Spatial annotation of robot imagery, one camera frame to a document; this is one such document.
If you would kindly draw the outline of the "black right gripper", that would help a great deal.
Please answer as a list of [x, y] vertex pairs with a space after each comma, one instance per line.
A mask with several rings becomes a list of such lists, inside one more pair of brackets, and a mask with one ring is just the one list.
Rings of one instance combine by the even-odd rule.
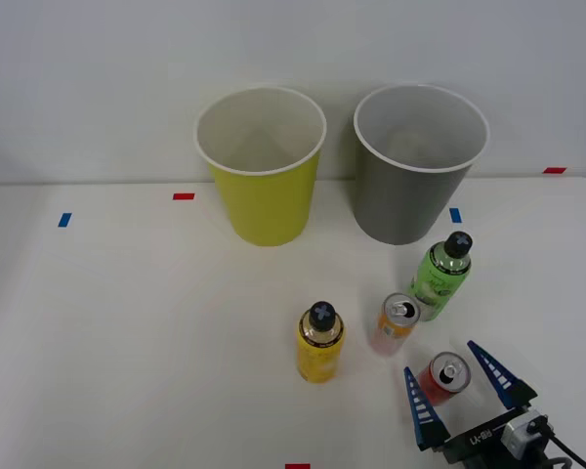
[[461, 463], [464, 468], [520, 468], [521, 463], [506, 449], [501, 438], [506, 424], [521, 415], [519, 410], [511, 409], [530, 406], [538, 394], [475, 341], [470, 340], [467, 345], [509, 411], [450, 439], [445, 425], [407, 366], [403, 374], [416, 445], [421, 451], [441, 447], [440, 452], [448, 464]]

